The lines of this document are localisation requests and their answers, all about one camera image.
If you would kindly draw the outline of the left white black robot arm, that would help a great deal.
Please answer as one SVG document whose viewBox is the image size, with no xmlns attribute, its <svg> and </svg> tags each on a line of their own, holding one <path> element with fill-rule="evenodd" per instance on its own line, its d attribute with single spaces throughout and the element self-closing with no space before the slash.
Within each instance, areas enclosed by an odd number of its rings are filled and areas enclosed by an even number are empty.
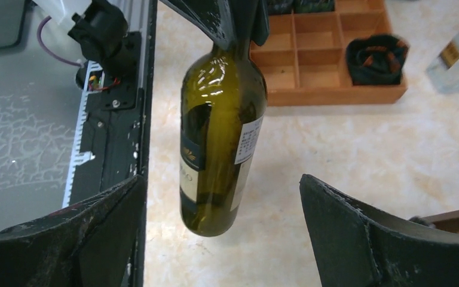
<svg viewBox="0 0 459 287">
<path fill-rule="evenodd" d="M 240 41 L 262 46 L 270 34 L 266 1 L 165 1 L 165 4 L 228 51 Z M 113 77 L 134 71 L 124 38 L 128 22 L 109 1 L 36 1 L 82 50 Z"/>
</svg>

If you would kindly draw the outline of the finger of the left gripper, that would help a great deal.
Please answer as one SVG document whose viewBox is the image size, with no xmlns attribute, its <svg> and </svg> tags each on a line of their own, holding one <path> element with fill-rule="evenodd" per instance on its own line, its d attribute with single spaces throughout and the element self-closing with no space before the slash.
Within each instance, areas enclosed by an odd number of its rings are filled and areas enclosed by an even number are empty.
<svg viewBox="0 0 459 287">
<path fill-rule="evenodd" d="M 255 19 L 250 39 L 257 45 L 263 46 L 270 35 L 267 0 L 258 0 Z"/>
<path fill-rule="evenodd" d="M 162 3 L 198 27 L 219 48 L 228 51 L 235 40 L 235 28 L 226 0 L 162 0 Z"/>
</svg>

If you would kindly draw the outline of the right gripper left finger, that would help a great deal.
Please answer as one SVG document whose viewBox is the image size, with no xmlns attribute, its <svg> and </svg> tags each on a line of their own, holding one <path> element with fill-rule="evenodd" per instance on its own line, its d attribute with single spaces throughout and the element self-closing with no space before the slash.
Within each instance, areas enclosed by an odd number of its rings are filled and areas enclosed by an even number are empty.
<svg viewBox="0 0 459 287">
<path fill-rule="evenodd" d="M 145 206 L 136 175 L 0 231 L 0 286 L 120 286 Z"/>
</svg>

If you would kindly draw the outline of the dark wine bottle black cap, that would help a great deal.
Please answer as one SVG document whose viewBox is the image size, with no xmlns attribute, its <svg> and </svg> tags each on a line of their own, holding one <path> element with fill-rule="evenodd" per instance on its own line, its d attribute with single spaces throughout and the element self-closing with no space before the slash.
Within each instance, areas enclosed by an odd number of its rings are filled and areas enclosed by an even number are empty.
<svg viewBox="0 0 459 287">
<path fill-rule="evenodd" d="M 180 214 L 214 237 L 234 223 L 265 110 L 267 86 L 250 42 L 214 45 L 187 70 L 180 100 Z"/>
</svg>

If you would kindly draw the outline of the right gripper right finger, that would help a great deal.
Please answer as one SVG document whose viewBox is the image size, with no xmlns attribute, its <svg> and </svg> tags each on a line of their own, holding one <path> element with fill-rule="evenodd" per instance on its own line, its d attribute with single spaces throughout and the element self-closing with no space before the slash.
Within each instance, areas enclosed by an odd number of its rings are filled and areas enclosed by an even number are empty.
<svg viewBox="0 0 459 287">
<path fill-rule="evenodd" d="M 323 286 L 459 286 L 459 234 L 389 214 L 312 175 L 299 190 Z"/>
</svg>

